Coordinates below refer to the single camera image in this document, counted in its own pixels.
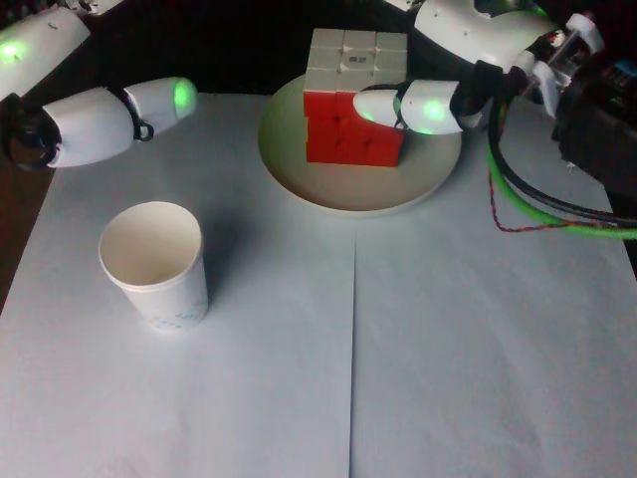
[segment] dark background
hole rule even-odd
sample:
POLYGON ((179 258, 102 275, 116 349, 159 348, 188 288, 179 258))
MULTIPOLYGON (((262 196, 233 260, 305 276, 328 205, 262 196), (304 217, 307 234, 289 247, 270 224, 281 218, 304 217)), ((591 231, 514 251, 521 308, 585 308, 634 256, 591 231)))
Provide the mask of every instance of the dark background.
MULTIPOLYGON (((546 1, 567 18, 568 2, 546 1)), ((47 2, 0 0, 0 30, 47 2)), ((128 86, 182 76, 202 92, 271 95, 304 73, 314 28, 408 32, 414 18, 380 0, 126 0, 87 22, 93 64, 83 62, 71 75, 86 83, 78 91, 95 82, 128 86)), ((435 66, 414 60, 410 55, 410 75, 435 77, 435 66)), ((0 161, 0 310, 52 174, 0 161)), ((637 215, 630 202, 611 200, 616 212, 637 215)), ((628 247, 636 264, 637 246, 628 247)))

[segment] table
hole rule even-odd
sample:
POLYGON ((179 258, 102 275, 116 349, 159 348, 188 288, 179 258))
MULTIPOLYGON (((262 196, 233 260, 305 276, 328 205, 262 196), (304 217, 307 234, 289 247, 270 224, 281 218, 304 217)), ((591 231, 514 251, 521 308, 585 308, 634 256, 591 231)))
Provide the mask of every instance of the table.
MULTIPOLYGON (((499 232, 478 134, 418 206, 325 215, 261 164, 267 100, 202 96, 156 141, 56 174, 0 317, 0 474, 634 476, 622 244, 499 232), (189 334, 157 335, 100 269, 106 224, 148 200, 187 207, 206 236, 212 307, 189 334)), ((512 166, 608 207, 521 108, 512 166)))

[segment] green cable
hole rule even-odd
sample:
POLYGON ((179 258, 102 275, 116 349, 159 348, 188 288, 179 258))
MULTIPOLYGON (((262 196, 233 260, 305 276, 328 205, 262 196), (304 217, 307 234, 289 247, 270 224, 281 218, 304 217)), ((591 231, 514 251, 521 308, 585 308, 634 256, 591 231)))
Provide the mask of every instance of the green cable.
MULTIPOLYGON (((507 199, 511 201, 511 203, 519 209, 521 212, 526 214, 535 222, 539 222, 541 224, 546 224, 549 226, 559 226, 563 224, 564 221, 559 219, 558 217, 552 216, 550 214, 545 213, 532 206, 524 199, 522 199, 513 188, 507 183, 502 173, 498 169, 498 165, 496 164, 496 160, 491 152, 491 148, 488 147, 488 164, 489 171, 491 175, 494 177, 494 182, 498 186, 498 188, 502 191, 507 199)), ((594 226, 566 226, 562 230, 566 232, 571 232, 573 234, 580 234, 584 236, 593 236, 593 237, 604 237, 610 239, 621 239, 621 240, 630 240, 637 239, 637 229, 602 229, 594 226)))

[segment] black cable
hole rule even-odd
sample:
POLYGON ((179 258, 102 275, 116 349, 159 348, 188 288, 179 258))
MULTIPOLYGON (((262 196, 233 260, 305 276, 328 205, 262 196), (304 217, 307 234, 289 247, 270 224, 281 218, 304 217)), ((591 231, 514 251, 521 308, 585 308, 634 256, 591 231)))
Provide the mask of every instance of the black cable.
POLYGON ((637 227, 637 218, 616 216, 612 213, 588 209, 586 207, 577 206, 549 196, 548 194, 545 194, 529 185, 511 169, 500 150, 500 111, 502 108, 509 107, 515 95, 516 94, 514 93, 514 89, 512 89, 511 82, 505 80, 503 88, 494 97, 494 103, 489 117, 489 146, 496 164, 498 165, 498 169, 502 172, 503 176, 528 197, 552 207, 553 209, 597 222, 617 224, 621 228, 637 227))

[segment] round plate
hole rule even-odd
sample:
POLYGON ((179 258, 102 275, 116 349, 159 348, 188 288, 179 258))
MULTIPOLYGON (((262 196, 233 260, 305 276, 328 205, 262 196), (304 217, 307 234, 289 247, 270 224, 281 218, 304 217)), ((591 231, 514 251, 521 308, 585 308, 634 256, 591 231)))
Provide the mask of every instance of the round plate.
POLYGON ((395 212, 434 192, 458 162, 461 134, 410 133, 398 167, 308 163, 303 86, 300 77, 274 95, 261 120, 259 150, 273 177, 311 204, 357 216, 395 212))

